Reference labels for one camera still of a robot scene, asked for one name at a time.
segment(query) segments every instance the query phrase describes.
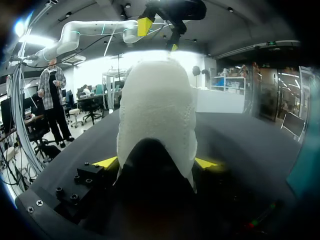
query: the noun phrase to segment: white robotic arm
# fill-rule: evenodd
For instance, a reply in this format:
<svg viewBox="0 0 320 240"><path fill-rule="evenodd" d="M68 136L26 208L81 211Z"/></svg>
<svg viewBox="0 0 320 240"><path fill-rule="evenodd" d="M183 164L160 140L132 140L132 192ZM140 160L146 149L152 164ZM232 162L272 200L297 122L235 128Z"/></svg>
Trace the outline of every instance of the white robotic arm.
<svg viewBox="0 0 320 240"><path fill-rule="evenodd" d="M153 25L160 29L164 22L157 22ZM80 36L103 36L111 35L112 33L122 33L123 41L127 44L133 44L139 41L141 36L138 34L138 22L136 20L127 21L71 21L63 26L60 40L51 46L47 46L44 49L38 51L29 59L24 60L30 67L44 67L48 65L48 62L61 54L74 51L79 46ZM6 72L1 75L11 74L14 67L18 64L17 61L13 61L6 68ZM34 68L34 70L42 70L43 68Z"/></svg>

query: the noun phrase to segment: exit sign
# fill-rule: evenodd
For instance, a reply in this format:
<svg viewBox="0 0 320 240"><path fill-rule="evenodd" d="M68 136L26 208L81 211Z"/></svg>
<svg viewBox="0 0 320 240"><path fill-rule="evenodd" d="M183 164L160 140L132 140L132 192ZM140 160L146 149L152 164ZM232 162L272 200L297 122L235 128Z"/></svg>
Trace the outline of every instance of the exit sign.
<svg viewBox="0 0 320 240"><path fill-rule="evenodd" d="M277 44L276 44L276 41L268 41L267 44L268 44L268 46L275 46L275 45L277 45Z"/></svg>

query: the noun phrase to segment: stool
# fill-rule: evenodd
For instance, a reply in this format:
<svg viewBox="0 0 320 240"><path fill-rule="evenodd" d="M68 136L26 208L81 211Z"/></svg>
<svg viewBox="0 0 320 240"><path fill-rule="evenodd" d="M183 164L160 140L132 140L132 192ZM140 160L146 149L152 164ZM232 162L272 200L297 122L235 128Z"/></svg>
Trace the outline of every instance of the stool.
<svg viewBox="0 0 320 240"><path fill-rule="evenodd" d="M13 146L9 147L7 150L3 153L5 160L9 162L11 159L15 157L15 148Z"/></svg>
<svg viewBox="0 0 320 240"><path fill-rule="evenodd" d="M70 115L73 115L74 116L74 119L75 119L75 122L72 123L70 126L73 127L76 129L78 127L78 124L81 124L81 126L84 125L84 122L83 121L78 121L77 120L77 116L80 114L80 109L79 108L75 108L75 109L71 109L69 111L69 114Z"/></svg>

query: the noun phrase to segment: white cloth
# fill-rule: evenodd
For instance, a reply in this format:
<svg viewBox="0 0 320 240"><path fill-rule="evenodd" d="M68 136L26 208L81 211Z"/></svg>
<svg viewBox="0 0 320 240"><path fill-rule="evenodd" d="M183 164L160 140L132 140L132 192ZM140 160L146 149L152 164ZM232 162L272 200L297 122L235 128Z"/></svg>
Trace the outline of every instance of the white cloth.
<svg viewBox="0 0 320 240"><path fill-rule="evenodd" d="M90 90L85 88L85 89L83 89L83 93L85 93L86 95L89 95L90 94Z"/></svg>
<svg viewBox="0 0 320 240"><path fill-rule="evenodd" d="M142 139L158 139L193 186L196 114L186 71L176 61L145 61L122 90L117 155L121 168Z"/></svg>

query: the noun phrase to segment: person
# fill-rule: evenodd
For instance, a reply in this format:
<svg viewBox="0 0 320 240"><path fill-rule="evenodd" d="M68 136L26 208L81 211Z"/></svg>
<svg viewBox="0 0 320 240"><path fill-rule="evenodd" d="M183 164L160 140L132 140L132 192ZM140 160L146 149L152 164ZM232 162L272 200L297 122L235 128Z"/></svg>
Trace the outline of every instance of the person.
<svg viewBox="0 0 320 240"><path fill-rule="evenodd" d="M57 59L54 58L49 62L48 68L43 70L40 75L38 85L38 96L42 98L45 114L48 119L54 140L61 148L66 147L64 140L72 142L68 124L62 107L62 88L66 86L66 77L62 69L56 66Z"/></svg>
<svg viewBox="0 0 320 240"><path fill-rule="evenodd" d="M90 90L89 90L87 84L85 84L85 85L83 86L83 93L85 93L85 95L89 95L89 94L90 94Z"/></svg>

